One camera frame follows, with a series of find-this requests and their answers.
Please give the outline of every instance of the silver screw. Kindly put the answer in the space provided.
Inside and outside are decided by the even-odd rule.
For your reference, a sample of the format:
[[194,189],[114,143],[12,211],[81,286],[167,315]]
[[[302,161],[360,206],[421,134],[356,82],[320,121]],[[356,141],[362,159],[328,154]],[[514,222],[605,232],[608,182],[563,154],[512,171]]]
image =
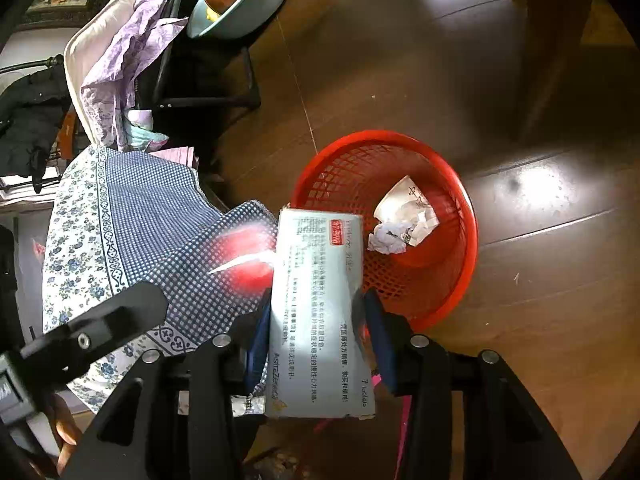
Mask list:
[[229,334],[218,334],[213,338],[213,344],[218,348],[224,348],[231,343],[231,336]]
[[411,346],[416,348],[424,348],[429,344],[429,338],[422,334],[416,334],[411,336]]
[[91,346],[91,340],[89,339],[89,336],[84,332],[78,335],[78,346],[82,350],[88,350]]
[[490,365],[495,365],[500,360],[500,356],[493,350],[485,350],[482,352],[482,361]]
[[160,352],[155,348],[152,348],[151,350],[147,350],[145,353],[142,354],[142,360],[148,365],[158,361],[159,357],[160,357]]

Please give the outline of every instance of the purple cloth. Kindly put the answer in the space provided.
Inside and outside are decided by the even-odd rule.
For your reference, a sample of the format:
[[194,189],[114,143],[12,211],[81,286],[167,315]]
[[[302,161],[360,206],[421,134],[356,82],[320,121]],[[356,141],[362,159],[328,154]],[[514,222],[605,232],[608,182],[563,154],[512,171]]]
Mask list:
[[122,113],[135,105],[135,79],[187,25],[188,18],[160,18],[167,0],[136,0],[129,21],[82,82],[80,99],[103,146],[127,150]]

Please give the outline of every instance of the red label with white text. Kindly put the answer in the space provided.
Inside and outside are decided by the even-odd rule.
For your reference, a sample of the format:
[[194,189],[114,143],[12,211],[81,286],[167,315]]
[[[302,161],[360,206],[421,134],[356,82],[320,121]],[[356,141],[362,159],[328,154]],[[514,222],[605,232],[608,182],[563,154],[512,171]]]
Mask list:
[[331,220],[331,245],[344,245],[342,222],[340,220]]

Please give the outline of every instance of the cream pillow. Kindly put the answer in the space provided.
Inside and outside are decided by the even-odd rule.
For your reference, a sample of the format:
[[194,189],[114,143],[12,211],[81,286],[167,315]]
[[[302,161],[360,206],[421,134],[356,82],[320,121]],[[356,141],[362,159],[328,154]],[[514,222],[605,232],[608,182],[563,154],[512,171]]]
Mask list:
[[113,37],[133,15],[135,2],[136,0],[111,0],[65,47],[66,84],[71,101],[89,140],[94,144],[98,141],[82,108],[80,86],[89,70],[105,53]]

